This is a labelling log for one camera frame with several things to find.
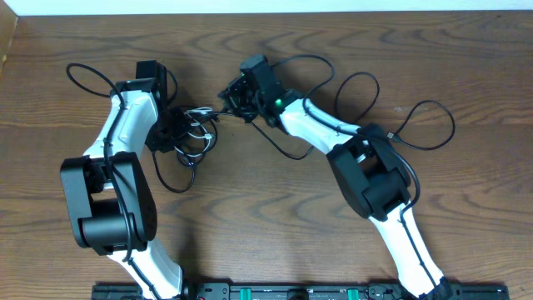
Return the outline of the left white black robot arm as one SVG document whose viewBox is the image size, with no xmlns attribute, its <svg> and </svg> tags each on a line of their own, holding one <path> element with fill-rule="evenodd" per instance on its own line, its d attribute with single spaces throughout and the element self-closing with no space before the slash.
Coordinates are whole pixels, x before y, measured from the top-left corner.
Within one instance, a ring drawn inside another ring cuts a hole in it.
<svg viewBox="0 0 533 300">
<path fill-rule="evenodd" d="M 110 96 L 95 142 L 60 168 L 73 236 L 125 268 L 145 299 L 184 298 L 183 271 L 156 236 L 156 205 L 140 164 L 161 93 L 154 79 L 138 79 L 119 82 Z"/>
</svg>

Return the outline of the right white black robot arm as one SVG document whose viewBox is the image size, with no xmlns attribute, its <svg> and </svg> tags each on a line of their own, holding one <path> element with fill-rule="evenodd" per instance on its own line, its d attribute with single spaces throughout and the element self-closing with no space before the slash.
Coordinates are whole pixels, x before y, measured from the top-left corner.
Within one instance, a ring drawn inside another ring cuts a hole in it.
<svg viewBox="0 0 533 300">
<path fill-rule="evenodd" d="M 348 205 L 383 238 L 402 287 L 419 299 L 452 298 L 451 285 L 431 258 L 414 219 L 420 181 L 379 126 L 345 123 L 277 80 L 246 73 L 218 96 L 246 122 L 261 116 L 269 126 L 324 153 Z"/>
</svg>

